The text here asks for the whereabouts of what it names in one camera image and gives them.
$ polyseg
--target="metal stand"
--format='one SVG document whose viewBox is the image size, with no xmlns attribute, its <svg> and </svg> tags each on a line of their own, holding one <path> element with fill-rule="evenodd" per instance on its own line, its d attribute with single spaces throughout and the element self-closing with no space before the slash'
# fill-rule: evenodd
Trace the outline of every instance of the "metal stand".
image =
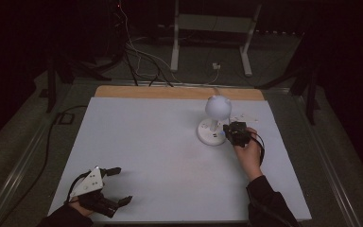
<svg viewBox="0 0 363 227">
<path fill-rule="evenodd" d="M 241 61 L 243 63 L 244 74 L 247 77 L 252 76 L 251 66 L 247 52 L 249 50 L 252 35 L 254 33 L 256 22 L 261 11 L 262 5 L 257 5 L 252 18 L 236 18 L 236 17 L 217 17 L 210 15 L 191 15 L 179 13 L 179 0 L 175 3 L 175 28 L 173 38 L 172 60 L 170 62 L 170 70 L 173 73 L 179 69 L 179 30 L 208 30 L 208 31 L 227 31 L 237 33 L 247 33 L 247 39 L 244 45 L 240 46 Z"/>
</svg>

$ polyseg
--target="human hand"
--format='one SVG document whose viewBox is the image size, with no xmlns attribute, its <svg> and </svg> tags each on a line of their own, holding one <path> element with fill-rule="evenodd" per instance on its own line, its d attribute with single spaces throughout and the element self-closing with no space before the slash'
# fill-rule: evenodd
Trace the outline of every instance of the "human hand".
<svg viewBox="0 0 363 227">
<path fill-rule="evenodd" d="M 257 131 L 253 128 L 246 128 L 247 131 L 252 132 L 251 137 L 256 139 Z M 243 167 L 250 181 L 263 175 L 260 168 L 261 148 L 255 141 L 250 142 L 243 148 L 240 146 L 233 146 L 240 165 Z"/>
<path fill-rule="evenodd" d="M 69 201 L 68 205 L 69 205 L 70 207 L 72 207 L 73 209 L 76 209 L 77 211 L 79 211 L 79 212 L 80 212 L 83 216 L 85 216 L 85 217 L 90 216 L 90 215 L 94 212 L 94 211 L 92 211 L 92 210 L 88 210 L 88 209 L 86 209 L 86 208 L 82 207 L 82 206 L 80 205 L 80 203 L 78 202 L 78 197 L 73 197 L 73 198 Z"/>
</svg>

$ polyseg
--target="small white object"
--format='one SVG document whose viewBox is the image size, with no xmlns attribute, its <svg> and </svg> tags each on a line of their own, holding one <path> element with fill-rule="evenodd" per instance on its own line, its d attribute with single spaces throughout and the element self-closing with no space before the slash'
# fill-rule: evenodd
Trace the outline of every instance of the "small white object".
<svg viewBox="0 0 363 227">
<path fill-rule="evenodd" d="M 241 115 L 237 115 L 237 116 L 231 116 L 230 121 L 231 122 L 240 121 L 240 122 L 246 122 L 246 123 L 258 123 L 257 118 L 252 117 L 245 113 L 242 113 Z"/>
<path fill-rule="evenodd" d="M 219 64 L 219 63 L 214 62 L 214 63 L 212 63 L 212 67 L 214 68 L 214 70 L 216 70 L 216 69 L 220 69 L 220 64 Z"/>
<path fill-rule="evenodd" d="M 96 191 L 104 187 L 102 182 L 101 171 L 96 167 L 84 180 L 73 190 L 71 197 L 84 195 L 86 193 Z"/>
</svg>

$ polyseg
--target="white stand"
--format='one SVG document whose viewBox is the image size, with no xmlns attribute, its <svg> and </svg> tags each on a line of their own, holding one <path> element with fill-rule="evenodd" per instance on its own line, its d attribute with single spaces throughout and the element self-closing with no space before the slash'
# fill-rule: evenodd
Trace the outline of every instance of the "white stand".
<svg viewBox="0 0 363 227">
<path fill-rule="evenodd" d="M 210 118 L 204 119 L 199 123 L 197 135 L 202 143 L 210 146 L 221 145 L 226 140 L 221 123 Z"/>
<path fill-rule="evenodd" d="M 247 39 L 244 45 L 240 46 L 241 61 L 243 63 L 244 74 L 247 77 L 252 76 L 251 66 L 247 51 L 249 50 L 252 35 L 254 33 L 256 22 L 261 4 L 257 5 L 254 15 L 251 18 L 238 17 L 220 17 L 210 15 L 192 15 L 179 13 L 179 0 L 175 2 L 175 26 L 173 37 L 172 60 L 170 70 L 173 73 L 178 72 L 179 68 L 179 30 L 210 30 L 210 31 L 227 31 L 236 33 L 247 33 Z"/>
</svg>

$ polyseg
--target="fingers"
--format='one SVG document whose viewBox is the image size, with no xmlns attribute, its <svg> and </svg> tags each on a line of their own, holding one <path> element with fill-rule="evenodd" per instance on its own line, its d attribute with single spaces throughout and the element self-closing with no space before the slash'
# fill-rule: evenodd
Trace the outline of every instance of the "fingers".
<svg viewBox="0 0 363 227">
<path fill-rule="evenodd" d="M 251 132 L 251 136 L 252 136 L 254 139 L 256 139 L 257 131 L 256 131 L 255 129 L 253 129 L 253 128 L 251 128 L 251 127 L 247 127 L 247 128 L 246 128 L 246 131 Z"/>
</svg>

